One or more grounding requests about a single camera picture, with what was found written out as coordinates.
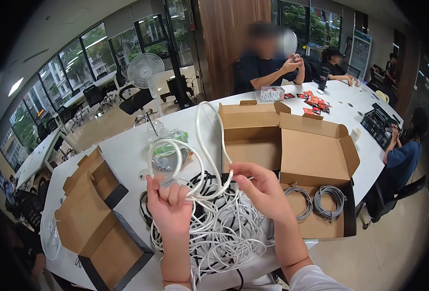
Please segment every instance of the man in navy shirt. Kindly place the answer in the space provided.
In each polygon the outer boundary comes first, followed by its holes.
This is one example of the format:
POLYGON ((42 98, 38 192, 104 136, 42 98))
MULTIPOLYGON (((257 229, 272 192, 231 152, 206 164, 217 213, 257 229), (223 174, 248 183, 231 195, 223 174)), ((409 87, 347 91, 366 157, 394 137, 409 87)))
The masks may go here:
POLYGON ((402 189, 415 171, 421 153, 421 140, 428 128, 428 117, 421 107, 415 109, 408 129, 409 141, 402 146, 398 138, 398 128, 392 125, 392 140, 386 149, 383 162, 386 164, 389 182, 388 195, 402 189))
POLYGON ((243 78, 255 90, 263 86, 280 86, 282 79, 304 82, 305 67, 300 55, 289 56, 278 52, 278 36, 281 28, 266 21, 256 21, 248 28, 248 48, 242 54, 243 78))

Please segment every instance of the black thermos bottle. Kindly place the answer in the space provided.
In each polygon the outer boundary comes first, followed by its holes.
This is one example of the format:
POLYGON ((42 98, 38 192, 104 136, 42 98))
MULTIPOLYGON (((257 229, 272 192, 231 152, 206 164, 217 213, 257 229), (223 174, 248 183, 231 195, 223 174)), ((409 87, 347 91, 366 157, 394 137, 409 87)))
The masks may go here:
POLYGON ((326 87, 326 82, 328 81, 328 75, 330 74, 330 69, 328 67, 321 67, 320 74, 320 83, 318 84, 318 89, 324 91, 326 87))

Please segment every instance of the crumpled plastic bottle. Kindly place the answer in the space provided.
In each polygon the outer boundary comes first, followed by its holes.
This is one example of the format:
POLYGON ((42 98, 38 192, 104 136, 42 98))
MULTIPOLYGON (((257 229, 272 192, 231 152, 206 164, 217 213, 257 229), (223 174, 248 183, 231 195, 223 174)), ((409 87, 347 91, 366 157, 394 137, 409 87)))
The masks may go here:
MULTIPOLYGON (((150 135, 148 139, 148 146, 161 139, 173 139, 184 143, 188 143, 188 133, 180 129, 167 130, 163 122, 159 120, 152 120, 152 124, 148 122, 147 132, 150 135)), ((190 156, 190 150, 182 145, 179 146, 182 154, 183 163, 190 156)), ((160 171, 174 171, 177 165, 177 154, 171 144, 160 144, 153 151, 153 164, 160 171)))

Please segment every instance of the left hand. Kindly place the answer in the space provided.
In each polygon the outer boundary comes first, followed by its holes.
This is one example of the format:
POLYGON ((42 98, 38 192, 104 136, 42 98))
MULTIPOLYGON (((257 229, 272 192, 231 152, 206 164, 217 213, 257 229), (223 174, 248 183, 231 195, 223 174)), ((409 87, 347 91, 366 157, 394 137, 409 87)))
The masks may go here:
POLYGON ((160 186, 163 175, 153 179, 147 175, 148 209, 162 236, 188 234, 192 201, 186 201, 189 189, 172 184, 169 188, 160 186))

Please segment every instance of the mobile phone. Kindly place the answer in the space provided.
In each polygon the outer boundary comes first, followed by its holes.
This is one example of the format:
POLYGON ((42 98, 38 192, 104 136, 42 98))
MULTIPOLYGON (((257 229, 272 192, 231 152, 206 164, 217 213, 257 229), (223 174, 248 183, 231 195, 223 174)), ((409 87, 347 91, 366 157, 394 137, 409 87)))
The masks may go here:
POLYGON ((317 85, 319 85, 319 83, 318 83, 318 80, 311 80, 313 83, 315 83, 315 84, 317 84, 317 85))

